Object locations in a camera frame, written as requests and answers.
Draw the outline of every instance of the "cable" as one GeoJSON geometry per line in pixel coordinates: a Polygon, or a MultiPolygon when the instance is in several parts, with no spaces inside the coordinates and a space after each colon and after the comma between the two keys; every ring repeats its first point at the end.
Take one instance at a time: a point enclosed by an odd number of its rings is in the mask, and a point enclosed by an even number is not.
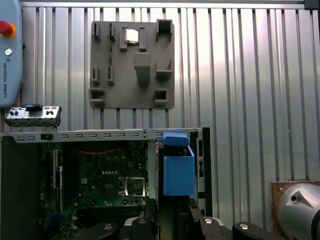
{"type": "Polygon", "coordinates": [[[121,150],[121,148],[116,148],[108,151],[101,151],[101,152],[90,152],[90,151],[81,151],[81,150],[73,150],[76,153],[84,154],[84,155],[104,155],[104,154],[110,154],[121,150]]]}

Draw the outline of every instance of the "silver cylinder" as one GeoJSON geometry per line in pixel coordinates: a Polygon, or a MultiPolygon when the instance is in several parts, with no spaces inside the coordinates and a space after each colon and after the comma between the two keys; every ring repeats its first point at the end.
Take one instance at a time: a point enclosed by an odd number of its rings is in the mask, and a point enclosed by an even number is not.
{"type": "Polygon", "coordinates": [[[320,240],[320,187],[299,183],[280,198],[278,221],[289,239],[320,240]]]}

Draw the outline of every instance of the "metal bracket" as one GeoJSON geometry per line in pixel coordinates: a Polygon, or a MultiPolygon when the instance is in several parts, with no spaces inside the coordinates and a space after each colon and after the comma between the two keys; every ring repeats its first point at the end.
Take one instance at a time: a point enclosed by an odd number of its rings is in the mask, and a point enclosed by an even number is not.
{"type": "Polygon", "coordinates": [[[42,106],[27,104],[23,107],[12,107],[5,123],[11,127],[11,132],[52,132],[61,123],[60,106],[42,106]]]}

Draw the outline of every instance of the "gray bracket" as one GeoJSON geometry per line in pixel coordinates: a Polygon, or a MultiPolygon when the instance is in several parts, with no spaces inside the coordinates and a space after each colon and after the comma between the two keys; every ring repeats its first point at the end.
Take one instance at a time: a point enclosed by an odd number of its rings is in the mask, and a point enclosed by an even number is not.
{"type": "Polygon", "coordinates": [[[91,28],[89,102],[93,108],[175,105],[175,26],[95,21],[91,28]]]}

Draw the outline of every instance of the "blue plastic part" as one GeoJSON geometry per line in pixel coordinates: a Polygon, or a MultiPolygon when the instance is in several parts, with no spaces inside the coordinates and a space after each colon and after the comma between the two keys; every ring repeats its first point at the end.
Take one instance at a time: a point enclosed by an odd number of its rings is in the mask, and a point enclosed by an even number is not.
{"type": "Polygon", "coordinates": [[[165,156],[163,163],[163,195],[195,196],[195,155],[165,156]]]}
{"type": "Polygon", "coordinates": [[[189,139],[184,132],[173,132],[168,131],[163,134],[163,145],[164,146],[175,146],[175,147],[187,147],[189,139]]]}
{"type": "Polygon", "coordinates": [[[6,108],[14,104],[22,81],[22,9],[19,0],[0,0],[0,6],[0,21],[16,27],[12,38],[0,34],[0,108],[6,108]],[[11,56],[5,55],[7,49],[11,56]]]}

